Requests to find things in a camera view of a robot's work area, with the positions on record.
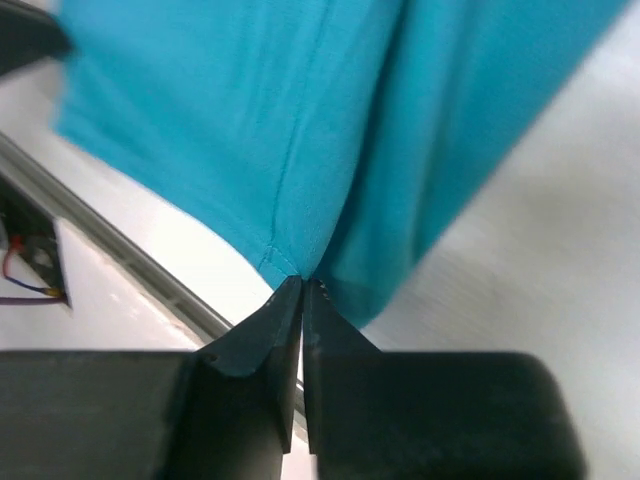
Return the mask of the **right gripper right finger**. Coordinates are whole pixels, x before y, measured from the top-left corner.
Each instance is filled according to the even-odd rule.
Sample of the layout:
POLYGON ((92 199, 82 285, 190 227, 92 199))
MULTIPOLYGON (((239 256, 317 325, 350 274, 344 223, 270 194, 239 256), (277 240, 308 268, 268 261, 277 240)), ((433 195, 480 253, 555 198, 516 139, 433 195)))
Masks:
POLYGON ((383 351, 306 285, 303 372, 321 479, 582 479, 553 375, 521 352, 383 351))

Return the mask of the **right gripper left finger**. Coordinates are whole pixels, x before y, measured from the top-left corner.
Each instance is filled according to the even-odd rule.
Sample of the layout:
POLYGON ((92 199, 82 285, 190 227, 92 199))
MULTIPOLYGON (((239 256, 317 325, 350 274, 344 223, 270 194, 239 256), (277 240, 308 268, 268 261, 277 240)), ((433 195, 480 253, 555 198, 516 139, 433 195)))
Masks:
POLYGON ((8 351, 5 479, 277 479, 290 451, 303 283, 187 351, 8 351))

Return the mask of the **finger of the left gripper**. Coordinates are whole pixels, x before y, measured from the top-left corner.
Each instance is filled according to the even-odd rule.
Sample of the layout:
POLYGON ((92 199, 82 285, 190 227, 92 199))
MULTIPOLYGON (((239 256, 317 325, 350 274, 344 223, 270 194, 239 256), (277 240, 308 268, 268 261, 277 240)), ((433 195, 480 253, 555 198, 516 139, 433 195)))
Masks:
POLYGON ((56 19, 24 1, 1 2, 0 34, 2 75, 70 52, 70 39, 56 19))

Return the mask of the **teal t shirt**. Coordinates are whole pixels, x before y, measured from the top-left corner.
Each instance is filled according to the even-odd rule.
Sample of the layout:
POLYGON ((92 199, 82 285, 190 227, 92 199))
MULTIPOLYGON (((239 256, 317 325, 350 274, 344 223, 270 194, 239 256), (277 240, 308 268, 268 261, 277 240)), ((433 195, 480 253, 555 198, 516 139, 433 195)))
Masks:
POLYGON ((63 1, 58 131, 365 326, 621 1, 63 1))

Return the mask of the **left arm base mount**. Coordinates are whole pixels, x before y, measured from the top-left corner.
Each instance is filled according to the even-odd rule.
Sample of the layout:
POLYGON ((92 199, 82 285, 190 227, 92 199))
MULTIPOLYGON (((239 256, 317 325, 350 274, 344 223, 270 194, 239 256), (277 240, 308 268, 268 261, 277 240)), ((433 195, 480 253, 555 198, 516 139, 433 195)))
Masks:
POLYGON ((71 305, 52 216, 10 190, 1 192, 1 280, 20 291, 3 305, 71 305))

